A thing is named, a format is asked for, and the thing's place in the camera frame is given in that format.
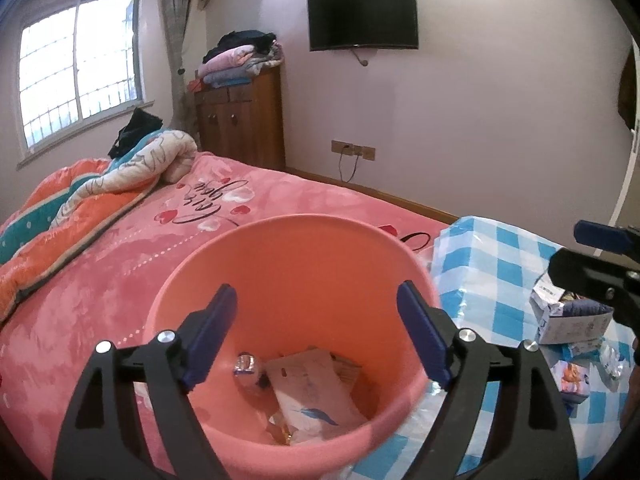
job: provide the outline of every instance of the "wall socket plate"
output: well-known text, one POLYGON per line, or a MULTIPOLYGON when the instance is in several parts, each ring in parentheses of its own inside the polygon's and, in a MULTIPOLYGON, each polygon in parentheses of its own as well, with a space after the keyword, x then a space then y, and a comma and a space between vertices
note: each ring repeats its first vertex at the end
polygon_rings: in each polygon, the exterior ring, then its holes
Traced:
POLYGON ((339 155, 359 155, 364 160, 376 160, 376 149, 369 146, 359 146, 352 144, 351 142, 344 142, 343 140, 332 140, 331 151, 338 153, 339 155))

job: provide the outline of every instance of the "window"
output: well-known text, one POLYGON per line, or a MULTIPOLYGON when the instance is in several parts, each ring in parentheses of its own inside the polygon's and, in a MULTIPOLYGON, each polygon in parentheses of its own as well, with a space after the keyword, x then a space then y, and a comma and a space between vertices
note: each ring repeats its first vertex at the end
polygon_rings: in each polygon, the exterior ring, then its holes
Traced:
POLYGON ((20 108, 27 147, 141 97, 137 4, 80 1, 22 31, 20 108))

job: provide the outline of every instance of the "window frame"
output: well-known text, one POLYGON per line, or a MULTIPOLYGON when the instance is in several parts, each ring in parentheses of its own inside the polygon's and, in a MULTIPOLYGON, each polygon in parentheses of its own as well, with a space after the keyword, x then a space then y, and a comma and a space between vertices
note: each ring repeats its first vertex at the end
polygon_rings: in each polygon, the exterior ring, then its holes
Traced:
POLYGON ((16 63, 15 63, 15 84, 14 84, 14 96, 15 102, 17 104, 18 113, 16 114, 17 123, 18 123, 18 134, 19 134, 19 142, 20 148, 22 152, 22 160, 18 163, 17 168, 21 168, 25 164, 27 164, 32 158, 40 155, 41 153, 53 148, 68 140, 73 138, 95 126, 101 124, 105 121, 109 121, 116 117, 126 115, 130 113, 135 107, 148 107, 153 104, 153 102, 145 102, 144 97, 144 88, 142 84, 142 62, 140 59, 140 35, 139 35, 139 20, 140 20, 140 0, 134 0, 133 4, 133 38, 132 38, 132 50, 133 50, 133 63, 135 67, 135 78, 134 84, 136 88, 137 98, 135 100, 125 101, 119 105, 116 105, 111 108, 107 108, 106 110, 102 110, 96 114, 90 115, 88 117, 82 118, 82 110, 80 104, 80 95, 78 93, 78 64, 76 62, 76 33, 78 31, 78 10, 81 4, 92 2, 95 0, 59 0, 55 2, 53 5, 46 6, 46 8, 41 8, 39 12, 30 14, 28 19, 22 20, 20 24, 18 41, 17 41, 17 51, 16 51, 16 63), (74 39, 73 39, 73 69, 74 69, 74 87, 76 92, 76 104, 78 106, 78 120, 74 123, 69 124, 64 128, 59 129, 58 131, 44 137, 39 142, 36 142, 33 146, 29 147, 27 145, 27 139, 24 134, 24 122, 22 118, 22 102, 20 100, 20 46, 22 43, 22 32, 25 28, 31 27, 35 23, 40 20, 44 20, 49 16, 62 12, 68 9, 76 9, 76 16, 74 19, 74 39))

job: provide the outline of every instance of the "power cord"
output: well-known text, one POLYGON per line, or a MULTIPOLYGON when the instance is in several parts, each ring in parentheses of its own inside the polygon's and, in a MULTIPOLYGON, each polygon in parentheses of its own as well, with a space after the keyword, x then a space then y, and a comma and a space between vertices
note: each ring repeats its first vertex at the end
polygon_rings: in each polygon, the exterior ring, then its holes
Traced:
POLYGON ((356 163, 353 165, 353 173, 351 173, 351 176, 348 180, 345 180, 342 177, 342 156, 344 155, 344 150, 346 150, 347 148, 348 146, 342 147, 342 149, 340 150, 340 160, 338 161, 338 172, 340 173, 340 181, 345 184, 348 184, 353 180, 353 176, 356 174, 356 170, 358 169, 358 161, 360 160, 360 154, 358 154, 358 156, 356 157, 356 163))

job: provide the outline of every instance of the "blue gripper pad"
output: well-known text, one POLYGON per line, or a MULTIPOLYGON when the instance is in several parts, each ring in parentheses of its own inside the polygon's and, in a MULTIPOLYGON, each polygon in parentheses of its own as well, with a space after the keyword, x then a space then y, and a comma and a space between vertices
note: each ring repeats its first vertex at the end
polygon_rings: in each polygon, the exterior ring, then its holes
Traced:
POLYGON ((447 363, 447 351, 456 326, 446 312, 428 306, 412 282, 404 282, 398 287, 396 303, 398 314, 414 343, 424 371, 432 381, 437 381, 446 390, 452 380, 452 373, 447 363), (441 326, 434 325, 426 309, 433 311, 430 311, 430 314, 440 322, 441 326), (440 316, 445 316, 446 319, 440 319, 440 316), (445 334, 438 331, 443 328, 445 334))
POLYGON ((574 227, 575 241, 609 253, 627 254, 633 242, 624 229, 580 220, 574 227))
POLYGON ((180 381, 188 392, 209 375, 237 312, 236 290, 225 283, 204 310, 191 312, 180 325, 178 334, 185 352, 180 381))

